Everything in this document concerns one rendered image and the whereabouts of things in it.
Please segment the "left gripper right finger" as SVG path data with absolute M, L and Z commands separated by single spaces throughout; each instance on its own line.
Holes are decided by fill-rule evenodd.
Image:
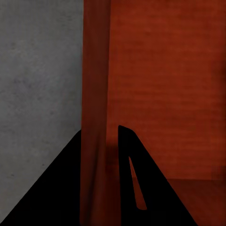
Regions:
M 121 226 L 198 226 L 136 133 L 118 127 Z M 131 158 L 147 210 L 137 208 Z

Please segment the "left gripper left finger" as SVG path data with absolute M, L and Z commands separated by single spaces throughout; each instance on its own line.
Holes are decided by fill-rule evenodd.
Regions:
M 80 226 L 81 130 L 0 226 Z

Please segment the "storage box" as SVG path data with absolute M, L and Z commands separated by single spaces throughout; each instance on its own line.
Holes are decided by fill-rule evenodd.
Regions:
M 84 0 L 80 226 L 121 226 L 120 125 L 198 226 L 226 226 L 226 0 Z

